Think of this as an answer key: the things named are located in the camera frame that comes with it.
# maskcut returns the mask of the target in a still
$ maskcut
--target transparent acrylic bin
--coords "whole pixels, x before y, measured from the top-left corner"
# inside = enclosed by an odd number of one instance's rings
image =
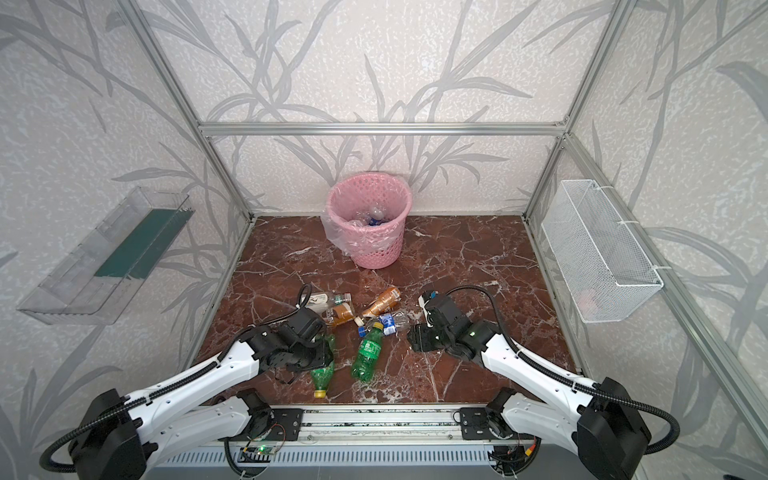
[[[127,260],[123,260],[122,267],[114,270],[125,270],[125,274],[116,276],[114,271],[98,274],[105,262],[113,259],[115,250],[153,210],[162,210],[162,219],[156,221],[149,236],[144,237],[147,246],[134,249]],[[113,324],[193,212],[187,194],[134,188],[32,290],[18,309],[47,324]]]
[[[627,318],[664,286],[594,180],[563,180],[541,228],[585,323]]]

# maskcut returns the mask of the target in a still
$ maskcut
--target wastebasket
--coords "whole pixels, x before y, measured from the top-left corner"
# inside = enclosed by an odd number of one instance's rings
[[[389,174],[357,174],[336,184],[328,193],[323,226],[328,240],[363,268],[384,268],[400,256],[406,216],[413,195],[408,184]],[[374,227],[350,223],[380,210],[385,223]]]

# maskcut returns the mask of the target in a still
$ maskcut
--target brown marble surface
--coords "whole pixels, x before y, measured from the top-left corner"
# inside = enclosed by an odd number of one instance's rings
[[[400,308],[424,322],[419,295],[426,286],[446,291],[473,283],[496,294],[513,338],[573,370],[560,326],[520,217],[408,217],[401,257],[381,270],[365,270],[325,237],[318,217],[261,217],[207,333],[198,361],[225,347],[241,328],[289,312],[302,283],[316,291],[350,292],[358,311],[388,286],[402,292]],[[493,320],[480,293],[459,292],[470,319]],[[336,327],[336,373],[327,399],[313,398],[308,372],[290,386],[284,370],[266,372],[227,390],[255,387],[268,403],[488,402],[508,379],[442,352],[415,353],[406,330],[384,338],[371,383],[353,382],[349,370],[360,338],[354,322]]]

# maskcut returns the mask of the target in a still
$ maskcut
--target wallpaper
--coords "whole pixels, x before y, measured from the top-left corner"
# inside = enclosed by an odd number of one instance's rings
[[[681,435],[670,448],[643,457],[650,480],[721,480],[735,475],[768,478],[768,458],[743,424],[720,384],[661,295],[651,297],[631,316],[615,323],[583,323],[571,300],[541,221],[561,180],[585,178],[563,153],[531,215],[531,229],[552,275],[554,294],[564,305],[563,323],[576,337],[585,369],[597,381],[608,376],[631,397],[671,412]],[[654,439],[666,432],[664,421],[643,414]]]
[[[764,0],[635,10],[576,132],[768,394],[766,45]]]
[[[40,452],[97,394],[183,365],[247,219],[110,2],[0,5],[0,474],[63,478]],[[19,302],[137,185],[195,209],[111,326],[45,325]]]
[[[421,161],[409,162],[407,141],[423,152]],[[519,214],[553,143],[553,137],[519,136],[222,137],[216,149],[253,211],[323,211],[330,186],[374,170],[408,182],[414,214]]]
[[[204,121],[560,121],[613,0],[139,3]]]

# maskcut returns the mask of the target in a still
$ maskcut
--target green plastic bottle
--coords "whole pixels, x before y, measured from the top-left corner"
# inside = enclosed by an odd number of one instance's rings
[[[326,342],[328,342],[328,349],[333,350],[333,347],[336,344],[336,337],[334,335],[328,335],[326,337]],[[336,364],[331,361],[328,366],[310,372],[312,381],[315,382],[316,399],[326,398],[326,390],[328,389],[328,384],[331,383],[331,378],[333,377],[333,370],[335,367]]]
[[[370,382],[373,378],[373,368],[382,351],[382,338],[384,337],[384,325],[374,322],[373,328],[360,342],[357,350],[357,358],[352,364],[352,378],[363,382]]]

